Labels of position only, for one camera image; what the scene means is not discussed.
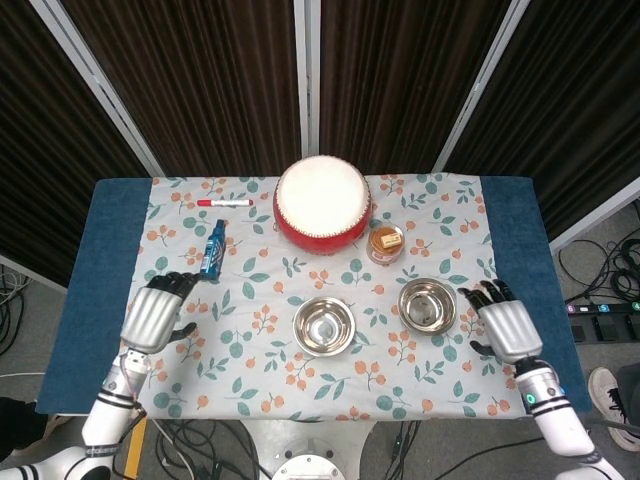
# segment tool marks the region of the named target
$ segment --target floor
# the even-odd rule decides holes
[[[585,235],[605,245],[609,241],[618,241],[630,232],[637,230],[640,219],[633,206],[628,206],[613,217],[596,226]],[[640,238],[638,231],[633,235]],[[601,254],[590,244],[573,244],[563,254],[566,267],[579,278],[589,280],[597,274],[602,263]],[[581,291],[579,285],[572,282],[558,268],[565,298]],[[0,375],[13,372],[43,372],[51,354],[57,322],[63,309],[64,296],[34,283],[26,290],[27,310],[24,327],[10,352],[0,357]],[[631,344],[584,345],[578,347],[578,353],[585,375],[596,366],[606,366],[612,371],[619,367],[637,362],[640,346]],[[41,376],[0,378],[0,394],[20,400],[31,401],[37,397],[42,381]],[[594,412],[583,420],[596,418]],[[56,451],[70,445],[81,443],[82,418],[75,418],[54,433],[52,438],[28,456],[10,457],[0,463],[0,469],[16,464],[39,461]],[[362,480],[382,480],[387,468],[398,424],[378,423],[373,429],[364,448],[361,460]],[[167,477],[160,469],[153,447],[157,430],[153,425],[147,427],[143,450],[140,477],[145,480],[162,480]],[[532,420],[515,421],[478,421],[478,420],[442,420],[423,422],[419,435],[406,461],[406,478],[434,478],[468,455],[479,450],[520,440],[535,438],[539,432]],[[594,443],[605,457],[627,478],[638,478],[640,454],[627,453],[618,448],[611,440],[607,430],[594,426],[591,433]],[[249,475],[249,464],[244,452],[228,433],[218,429],[215,437],[220,458],[231,459]],[[478,457],[446,478],[448,480],[468,478],[501,479],[547,479],[559,472],[570,469],[573,462],[552,455],[544,442],[499,450]],[[176,471],[176,477],[187,478],[184,472]],[[223,475],[223,479],[239,478],[232,474]]]

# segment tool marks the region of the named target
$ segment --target robotic arm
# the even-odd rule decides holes
[[[174,331],[182,303],[199,275],[169,273],[154,277],[136,295],[120,334],[126,349],[119,354],[102,384],[82,429],[85,448],[71,447],[34,465],[0,472],[0,480],[109,480],[138,395],[149,372],[148,356],[169,342],[181,340],[195,323]]]
[[[480,283],[491,299],[481,290],[458,290],[478,312],[491,344],[474,341],[471,347],[481,355],[495,355],[515,365],[518,389],[549,448],[580,463],[581,468],[561,473],[556,480],[624,480],[593,445],[553,367],[538,358],[542,340],[522,302],[500,280]]]

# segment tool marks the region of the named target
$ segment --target orange flower print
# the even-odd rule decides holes
[[[482,195],[478,195],[474,200],[478,204],[478,213],[485,213],[487,209],[484,206],[484,198],[482,198]]]
[[[200,410],[201,408],[204,408],[207,405],[209,405],[209,397],[207,397],[206,395],[200,395],[198,397],[197,403],[198,403],[198,410]]]
[[[269,398],[267,400],[262,401],[260,404],[260,410],[264,413],[269,413],[271,411],[271,407],[281,408],[284,405],[284,398],[281,395],[276,395],[275,397],[271,395],[269,392]]]
[[[262,310],[254,312],[253,318],[255,320],[251,323],[251,327],[256,329],[256,335],[260,335],[263,330],[267,333],[273,333],[276,329],[275,324],[278,322],[278,317],[275,315],[269,315],[271,309],[268,305],[264,305]]]
[[[167,246],[167,238],[173,238],[176,236],[176,231],[172,228],[167,227],[166,225],[160,225],[158,231],[149,230],[147,232],[147,239],[155,242],[158,238],[162,241],[162,244]]]
[[[178,255],[180,258],[184,258],[187,261],[187,265],[194,265],[196,262],[200,264],[202,262],[202,257],[204,254],[199,252],[196,247],[190,247],[189,250],[185,252],[184,255]]]
[[[491,417],[495,417],[500,412],[506,413],[511,410],[511,405],[506,400],[496,400],[495,397],[491,397],[493,403],[487,405],[487,413]]]
[[[184,363],[184,361],[191,357],[194,360],[199,360],[202,356],[202,352],[197,350],[198,348],[202,348],[205,344],[205,339],[200,337],[200,332],[196,328],[191,335],[183,340],[184,343],[178,343],[176,345],[176,352],[183,355],[182,361],[180,363]]]
[[[333,283],[327,282],[327,279],[329,278],[329,272],[327,272],[326,270],[321,270],[320,273],[309,272],[309,277],[312,280],[315,280],[313,286],[318,290],[322,290],[322,287],[324,287],[325,285],[333,285]]]
[[[384,385],[386,382],[384,375],[378,375],[380,371],[380,364],[378,362],[373,362],[371,367],[367,368],[367,364],[364,361],[358,360],[355,363],[355,370],[358,375],[367,375],[367,389],[369,391],[371,391],[371,382],[375,381],[378,385]]]
[[[239,242],[233,242],[233,237],[226,237],[224,239],[224,242],[227,244],[227,250],[225,251],[225,253],[229,254],[229,255],[235,255],[236,253],[238,253],[238,245],[240,245],[242,243],[242,240],[240,240]]]
[[[336,420],[339,422],[346,422],[348,420],[356,422],[358,420],[369,420],[369,418],[371,418],[371,415],[368,413],[360,413],[356,407],[351,407],[348,415],[338,415]]]
[[[196,207],[190,193],[185,193],[184,196],[182,196],[179,192],[173,192],[171,194],[171,201],[174,203],[180,202],[180,205],[178,206],[178,215],[182,211],[182,207],[186,207],[187,210],[193,210]]]
[[[226,182],[226,178],[207,178],[200,184],[200,187],[202,187],[203,190],[206,190],[205,196],[207,197],[213,193],[220,195],[224,191],[222,185]]]
[[[422,400],[422,413],[427,413],[433,410],[433,402],[428,399]]]
[[[287,362],[284,366],[285,370],[288,372],[286,384],[295,384],[298,390],[304,391],[307,388],[305,377],[313,378],[316,374],[316,371],[309,366],[311,362],[316,360],[316,357],[304,358],[302,352],[297,352],[293,358],[293,361]]]
[[[387,197],[392,193],[402,195],[402,186],[404,185],[403,179],[398,179],[397,175],[382,175],[380,177],[383,182],[380,184],[380,190],[387,192]]]
[[[388,336],[389,340],[397,344],[392,345],[388,350],[389,355],[391,355],[392,357],[399,357],[398,363],[396,363],[396,365],[400,365],[400,363],[404,362],[405,360],[409,363],[414,363],[416,361],[415,355],[411,353],[416,349],[416,342],[407,342],[407,340],[409,340],[409,332],[407,330],[403,330],[400,333],[391,332]]]
[[[149,387],[151,387],[152,379],[155,378],[159,382],[164,382],[169,377],[169,375],[163,370],[163,368],[164,359],[161,358],[159,360],[156,360],[156,363],[153,365],[153,368],[151,369],[151,371],[149,372],[149,376],[147,377],[149,379]]]
[[[411,247],[409,249],[409,253],[411,255],[422,255],[423,257],[428,257],[429,255],[431,255],[431,252],[429,252],[429,247],[431,246],[433,242],[429,242],[428,244],[425,244],[425,241],[422,238],[416,238],[416,246],[415,247]]]
[[[460,231],[462,233],[469,233],[471,230],[476,230],[478,227],[480,227],[480,224],[475,220],[469,221],[465,218],[464,221],[465,223],[460,225]]]
[[[195,313],[196,311],[200,313],[205,313],[208,310],[209,310],[209,305],[207,305],[206,303],[200,302],[199,298],[196,303],[189,302],[189,304],[187,305],[187,312],[189,313]]]
[[[476,316],[476,312],[472,308],[467,310],[466,314],[463,313],[460,315],[460,330],[467,334],[467,338],[474,333],[479,337],[484,335],[484,329],[482,327],[482,322],[480,322],[480,319]]]

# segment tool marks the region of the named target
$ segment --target jar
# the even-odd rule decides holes
[[[392,241],[385,247],[384,241]],[[395,262],[404,250],[404,233],[393,223],[381,223],[371,229],[367,241],[367,255],[378,265],[389,265]]]

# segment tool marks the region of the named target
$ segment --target floral tablecloth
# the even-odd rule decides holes
[[[152,358],[141,401],[152,417],[292,420],[514,418],[525,412],[511,366],[469,346],[486,341],[458,295],[445,335],[407,330],[396,301],[418,277],[472,288],[495,277],[478,177],[454,174],[367,177],[372,222],[406,234],[398,262],[383,267],[365,251],[366,234],[333,256],[308,254],[277,231],[277,178],[156,178],[129,293],[156,274],[197,272],[218,218],[227,253],[217,283],[199,283],[181,325],[198,329]],[[253,207],[200,208],[196,200],[254,200]],[[296,308],[335,296],[356,318],[352,345],[331,358],[303,353],[293,338]]]

